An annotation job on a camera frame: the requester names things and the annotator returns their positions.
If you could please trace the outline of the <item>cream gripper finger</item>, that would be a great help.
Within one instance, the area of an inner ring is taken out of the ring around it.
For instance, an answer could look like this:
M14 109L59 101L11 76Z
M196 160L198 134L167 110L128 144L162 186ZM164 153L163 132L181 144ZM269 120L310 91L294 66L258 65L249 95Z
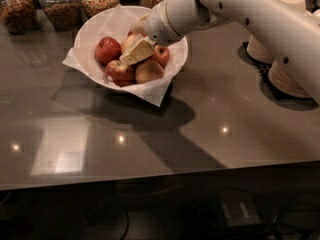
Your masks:
M120 61L127 65L137 64L149 58L155 50L156 43L149 37L137 36L120 56Z
M133 34L141 34L146 36L145 23L147 19L147 14L140 17L136 22L132 23L129 27L129 31Z

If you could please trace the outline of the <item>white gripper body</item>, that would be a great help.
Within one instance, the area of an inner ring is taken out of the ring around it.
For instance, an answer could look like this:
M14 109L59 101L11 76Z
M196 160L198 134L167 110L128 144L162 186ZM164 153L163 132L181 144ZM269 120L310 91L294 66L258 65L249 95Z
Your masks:
M182 39L169 22L166 6L166 0L155 5L147 15L145 23L147 36L160 46L170 46Z

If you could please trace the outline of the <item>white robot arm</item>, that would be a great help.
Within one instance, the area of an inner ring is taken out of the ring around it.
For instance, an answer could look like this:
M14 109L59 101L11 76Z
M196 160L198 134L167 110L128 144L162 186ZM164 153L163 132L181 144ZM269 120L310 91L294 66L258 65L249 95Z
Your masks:
M194 30L226 20L243 25L320 102L319 19L281 0L164 0L151 9L139 37L120 57L128 65L151 56L157 45L170 46Z

